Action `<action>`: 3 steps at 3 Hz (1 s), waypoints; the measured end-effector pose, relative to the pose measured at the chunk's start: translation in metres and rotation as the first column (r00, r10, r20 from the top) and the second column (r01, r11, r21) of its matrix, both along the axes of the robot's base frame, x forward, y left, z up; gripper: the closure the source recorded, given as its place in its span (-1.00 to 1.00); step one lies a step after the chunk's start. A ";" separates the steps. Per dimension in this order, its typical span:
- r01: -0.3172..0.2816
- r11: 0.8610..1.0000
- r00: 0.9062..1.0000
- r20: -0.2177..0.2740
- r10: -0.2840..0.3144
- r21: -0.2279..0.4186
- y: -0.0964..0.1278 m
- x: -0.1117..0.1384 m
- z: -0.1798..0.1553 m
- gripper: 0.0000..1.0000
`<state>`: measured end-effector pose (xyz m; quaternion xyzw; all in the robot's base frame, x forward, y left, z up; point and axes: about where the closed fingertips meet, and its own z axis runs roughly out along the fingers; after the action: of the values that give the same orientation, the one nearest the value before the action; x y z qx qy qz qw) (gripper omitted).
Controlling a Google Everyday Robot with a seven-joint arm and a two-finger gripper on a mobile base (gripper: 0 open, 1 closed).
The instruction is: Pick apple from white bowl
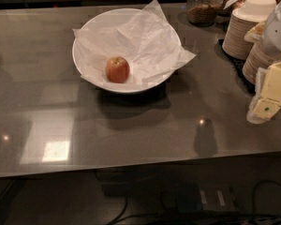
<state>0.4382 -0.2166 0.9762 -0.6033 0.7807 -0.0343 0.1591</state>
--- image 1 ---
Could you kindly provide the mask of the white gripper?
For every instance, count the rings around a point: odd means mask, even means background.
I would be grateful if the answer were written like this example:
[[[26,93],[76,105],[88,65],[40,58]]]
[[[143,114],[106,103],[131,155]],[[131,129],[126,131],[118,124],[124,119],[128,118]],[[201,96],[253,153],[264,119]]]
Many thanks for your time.
[[[266,23],[257,23],[244,35],[244,40],[252,43],[262,38],[264,51],[273,58],[281,59],[281,1]],[[262,124],[281,110],[281,61],[258,69],[255,91],[246,119],[252,124]]]

